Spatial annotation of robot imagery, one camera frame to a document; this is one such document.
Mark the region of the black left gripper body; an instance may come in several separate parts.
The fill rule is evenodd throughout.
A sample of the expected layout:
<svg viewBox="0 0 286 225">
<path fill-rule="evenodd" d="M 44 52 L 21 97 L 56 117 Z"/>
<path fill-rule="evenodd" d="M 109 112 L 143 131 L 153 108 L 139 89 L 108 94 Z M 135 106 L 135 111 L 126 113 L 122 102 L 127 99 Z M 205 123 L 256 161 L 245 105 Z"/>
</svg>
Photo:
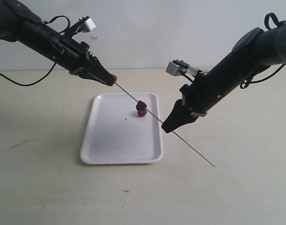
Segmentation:
<svg viewBox="0 0 286 225">
<path fill-rule="evenodd" d="M 97 75 L 101 64 L 85 42 L 78 43 L 67 35 L 52 35 L 49 39 L 51 60 L 72 75 Z"/>
</svg>

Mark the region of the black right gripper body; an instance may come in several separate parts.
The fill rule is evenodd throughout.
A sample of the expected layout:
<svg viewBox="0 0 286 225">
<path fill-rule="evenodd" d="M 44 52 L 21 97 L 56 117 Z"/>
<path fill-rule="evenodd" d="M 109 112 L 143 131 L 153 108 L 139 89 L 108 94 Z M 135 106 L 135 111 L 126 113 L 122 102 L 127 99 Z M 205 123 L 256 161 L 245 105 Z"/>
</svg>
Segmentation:
<svg viewBox="0 0 286 225">
<path fill-rule="evenodd" d="M 214 70 L 204 73 L 200 70 L 194 75 L 190 85 L 180 88 L 180 117 L 204 117 L 208 110 L 227 96 L 227 72 Z"/>
</svg>

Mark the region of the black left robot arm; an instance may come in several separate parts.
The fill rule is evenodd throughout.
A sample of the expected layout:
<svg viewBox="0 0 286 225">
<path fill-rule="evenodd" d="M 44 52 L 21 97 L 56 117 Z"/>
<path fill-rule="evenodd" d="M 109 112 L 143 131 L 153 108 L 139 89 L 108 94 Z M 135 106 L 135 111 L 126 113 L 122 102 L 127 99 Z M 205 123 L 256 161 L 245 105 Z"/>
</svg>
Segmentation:
<svg viewBox="0 0 286 225">
<path fill-rule="evenodd" d="M 99 59 L 90 52 L 85 42 L 73 36 L 95 28 L 90 16 L 79 18 L 74 25 L 67 24 L 63 31 L 56 31 L 49 22 L 42 21 L 18 0 L 0 0 L 0 40 L 20 42 L 38 54 L 66 69 L 69 74 L 113 86 L 117 77 L 109 73 Z"/>
</svg>

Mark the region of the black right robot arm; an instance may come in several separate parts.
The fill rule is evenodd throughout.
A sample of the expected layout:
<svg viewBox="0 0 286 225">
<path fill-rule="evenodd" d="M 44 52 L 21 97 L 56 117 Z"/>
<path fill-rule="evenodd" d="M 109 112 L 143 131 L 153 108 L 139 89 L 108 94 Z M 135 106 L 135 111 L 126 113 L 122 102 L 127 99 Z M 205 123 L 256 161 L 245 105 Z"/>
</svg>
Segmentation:
<svg viewBox="0 0 286 225">
<path fill-rule="evenodd" d="M 246 33 L 231 52 L 207 73 L 189 70 L 189 64 L 180 60 L 169 62 L 167 73 L 178 76 L 190 74 L 190 85 L 180 88 L 182 98 L 174 104 L 172 112 L 162 124 L 170 133 L 195 122 L 226 95 L 272 65 L 286 64 L 286 21 L 267 31 L 254 28 Z"/>
</svg>

